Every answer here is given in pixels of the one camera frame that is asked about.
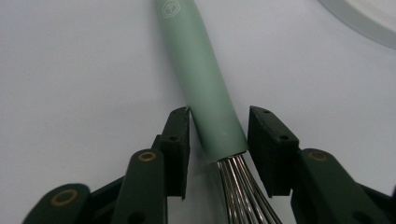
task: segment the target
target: brass screw insert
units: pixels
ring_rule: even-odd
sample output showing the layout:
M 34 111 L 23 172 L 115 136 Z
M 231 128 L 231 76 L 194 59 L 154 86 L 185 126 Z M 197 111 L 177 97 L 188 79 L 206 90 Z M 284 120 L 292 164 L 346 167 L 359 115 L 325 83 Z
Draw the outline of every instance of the brass screw insert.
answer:
M 78 196 L 78 191 L 75 189 L 65 189 L 50 200 L 50 204 L 55 207 L 62 207 L 73 202 Z
M 139 160 L 141 161 L 154 161 L 157 155 L 154 152 L 143 152 L 139 155 Z

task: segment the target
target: metal whisk wire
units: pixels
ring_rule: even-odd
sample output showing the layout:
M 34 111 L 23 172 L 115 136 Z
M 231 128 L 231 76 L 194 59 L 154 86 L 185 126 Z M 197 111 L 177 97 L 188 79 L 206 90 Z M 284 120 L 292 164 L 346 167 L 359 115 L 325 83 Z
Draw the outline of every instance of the metal whisk wire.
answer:
M 230 224 L 281 221 L 266 201 L 242 155 L 218 161 Z

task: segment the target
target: plate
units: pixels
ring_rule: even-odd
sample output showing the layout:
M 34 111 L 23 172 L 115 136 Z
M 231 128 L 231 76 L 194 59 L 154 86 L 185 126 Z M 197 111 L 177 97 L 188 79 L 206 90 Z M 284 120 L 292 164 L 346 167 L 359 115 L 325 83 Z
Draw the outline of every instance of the plate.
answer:
M 396 49 L 396 1 L 319 0 L 340 21 L 373 39 Z

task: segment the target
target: screw hole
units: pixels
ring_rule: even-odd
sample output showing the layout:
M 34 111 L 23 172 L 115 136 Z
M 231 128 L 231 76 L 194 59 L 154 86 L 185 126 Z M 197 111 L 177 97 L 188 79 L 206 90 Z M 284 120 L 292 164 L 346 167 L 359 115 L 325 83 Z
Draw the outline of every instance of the screw hole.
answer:
M 157 158 L 157 155 L 154 152 L 143 152 L 139 155 L 139 160 L 141 161 L 154 161 Z
M 141 224 L 146 220 L 146 216 L 142 212 L 135 212 L 129 216 L 129 224 Z
M 176 140 L 177 140 L 177 136 L 170 136 L 169 139 L 170 139 L 171 141 L 176 141 Z
M 354 212 L 353 217 L 361 224 L 372 224 L 373 219 L 364 214 L 363 212 Z

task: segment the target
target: white surface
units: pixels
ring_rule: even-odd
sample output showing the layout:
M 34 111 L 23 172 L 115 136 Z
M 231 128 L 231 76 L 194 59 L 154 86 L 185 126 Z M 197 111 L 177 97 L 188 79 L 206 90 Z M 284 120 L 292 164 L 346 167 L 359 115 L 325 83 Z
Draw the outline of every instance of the white surface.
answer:
M 374 41 L 396 49 L 396 2 L 319 0 L 342 22 Z
M 197 1 L 237 114 L 276 113 L 301 147 L 332 153 L 356 181 L 396 184 L 396 50 L 319 2 Z M 0 3 L 0 223 L 49 190 L 98 189 L 184 105 L 151 1 Z M 187 198 L 169 223 L 225 223 L 216 169 L 191 132 Z M 289 198 L 271 200 L 293 223 Z

